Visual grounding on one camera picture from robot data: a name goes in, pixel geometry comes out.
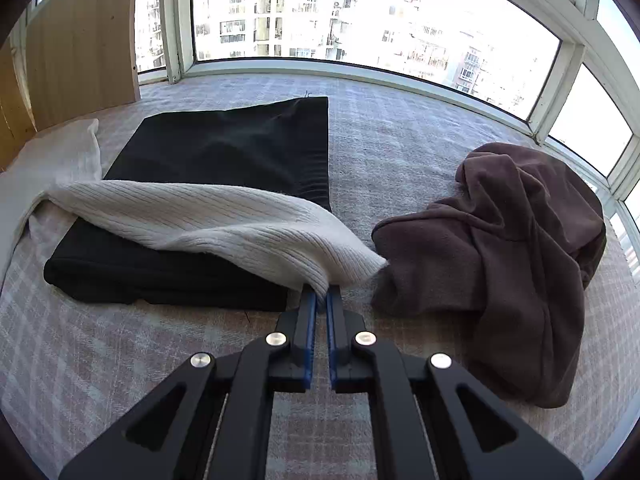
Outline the dark brown garment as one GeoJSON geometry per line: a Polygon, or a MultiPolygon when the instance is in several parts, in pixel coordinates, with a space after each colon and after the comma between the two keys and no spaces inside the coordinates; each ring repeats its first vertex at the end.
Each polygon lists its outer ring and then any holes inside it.
{"type": "Polygon", "coordinates": [[[480,146],[456,179],[460,195],[373,229],[386,260],[373,307],[461,313],[476,377],[500,396],[559,408],[606,246],[600,200],[565,162],[514,144],[480,146]]]}

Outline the cream knit garment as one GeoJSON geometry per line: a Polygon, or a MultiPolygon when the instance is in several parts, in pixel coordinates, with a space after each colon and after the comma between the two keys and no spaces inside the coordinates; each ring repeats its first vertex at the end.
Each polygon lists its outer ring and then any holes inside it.
{"type": "Polygon", "coordinates": [[[302,198],[246,186],[105,180],[96,133],[79,119],[29,140],[1,174],[1,266],[47,200],[124,240],[214,255],[271,283],[323,296],[367,281],[387,261],[334,214],[302,198]]]}

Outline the pink plaid table cloth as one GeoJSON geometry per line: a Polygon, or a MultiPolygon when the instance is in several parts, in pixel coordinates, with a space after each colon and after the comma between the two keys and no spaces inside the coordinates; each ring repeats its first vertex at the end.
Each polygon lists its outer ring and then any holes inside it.
{"type": "MultiPolygon", "coordinates": [[[[151,84],[134,104],[99,112],[110,166],[144,118],[226,110],[299,96],[329,100],[334,214],[363,240],[382,219],[454,194],[466,154],[489,142],[525,144],[500,122],[396,89],[326,77],[231,75],[151,84]]],[[[73,217],[49,203],[32,214],[1,293],[1,409],[49,478],[191,353],[223,356],[269,332],[267,313],[185,307],[89,306],[49,286],[43,266],[73,217]]],[[[586,328],[570,400],[518,414],[594,478],[639,413],[639,291],[615,234],[586,291],[586,328]]],[[[372,479],[367,400],[330,389],[326,343],[314,346],[314,382],[273,405],[271,479],[372,479]]]]}

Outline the knotty pine plank board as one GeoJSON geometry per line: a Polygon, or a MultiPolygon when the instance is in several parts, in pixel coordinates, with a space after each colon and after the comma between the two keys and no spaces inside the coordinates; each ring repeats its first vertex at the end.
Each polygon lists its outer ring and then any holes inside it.
{"type": "Polygon", "coordinates": [[[18,86],[9,41],[1,48],[0,104],[0,167],[4,171],[36,133],[18,86]]]}

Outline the large light wooden board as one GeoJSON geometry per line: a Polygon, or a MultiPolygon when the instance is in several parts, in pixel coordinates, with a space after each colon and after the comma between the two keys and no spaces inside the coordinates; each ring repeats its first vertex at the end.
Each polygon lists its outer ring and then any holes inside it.
{"type": "Polygon", "coordinates": [[[134,0],[44,0],[26,29],[26,72],[39,130],[136,102],[134,0]]]}

